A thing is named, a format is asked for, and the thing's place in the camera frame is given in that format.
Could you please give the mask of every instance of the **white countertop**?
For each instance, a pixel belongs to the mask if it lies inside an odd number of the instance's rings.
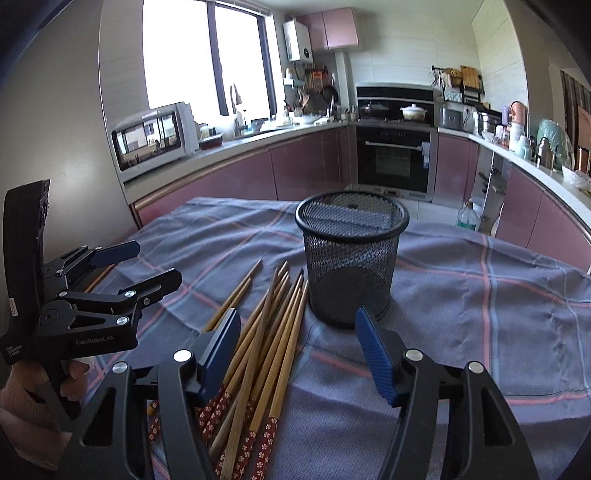
[[[221,147],[201,150],[191,157],[181,158],[125,183],[124,193],[127,203],[131,205],[178,179],[182,179],[187,175],[191,175],[230,158],[276,144],[277,142],[297,138],[301,135],[322,132],[331,128],[345,127],[347,124],[347,122],[334,122],[317,127],[307,125],[304,127],[286,128],[255,137],[230,140],[224,142]]]
[[[591,197],[587,196],[583,192],[580,192],[570,183],[567,183],[561,173],[557,171],[551,171],[544,167],[538,168],[535,163],[524,160],[523,158],[518,157],[512,151],[507,150],[500,145],[492,144],[480,136],[467,132],[449,130],[447,128],[439,128],[438,131],[441,134],[468,138],[510,161],[513,165],[520,168],[531,177],[535,178],[546,189],[550,190],[576,216],[578,216],[583,221],[583,223],[586,224],[587,229],[591,232]]]

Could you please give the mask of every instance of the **black mesh basket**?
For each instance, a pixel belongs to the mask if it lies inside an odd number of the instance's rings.
[[[383,317],[406,208],[375,193],[326,193],[300,203],[295,221],[304,232],[314,314],[339,328],[355,327],[361,305]]]

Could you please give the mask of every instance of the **tile floor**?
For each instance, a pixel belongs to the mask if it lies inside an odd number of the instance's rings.
[[[407,208],[412,220],[445,223],[446,225],[456,224],[458,209],[419,202],[418,200],[398,199],[398,201]]]

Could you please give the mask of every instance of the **water heater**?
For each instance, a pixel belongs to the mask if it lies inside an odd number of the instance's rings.
[[[291,20],[283,24],[283,31],[285,32],[287,58],[289,61],[313,63],[308,27],[295,20]]]

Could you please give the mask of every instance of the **large water bottle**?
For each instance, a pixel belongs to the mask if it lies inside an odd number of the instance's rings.
[[[466,206],[461,209],[457,214],[456,225],[461,228],[467,228],[468,230],[476,230],[478,224],[478,215],[473,209],[471,200],[468,200]]]

